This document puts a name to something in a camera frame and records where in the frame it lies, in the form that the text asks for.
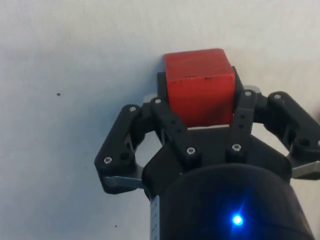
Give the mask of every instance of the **white wall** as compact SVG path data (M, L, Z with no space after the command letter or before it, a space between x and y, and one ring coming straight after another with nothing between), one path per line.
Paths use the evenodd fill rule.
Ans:
M286 91L320 117L319 9L318 0L1 0L1 239L148 239L143 192L104 194L93 160L122 105L156 91L164 53L224 48L244 84ZM284 151L262 128L254 134ZM142 162L159 147L149 137ZM293 186L320 240L320 182Z

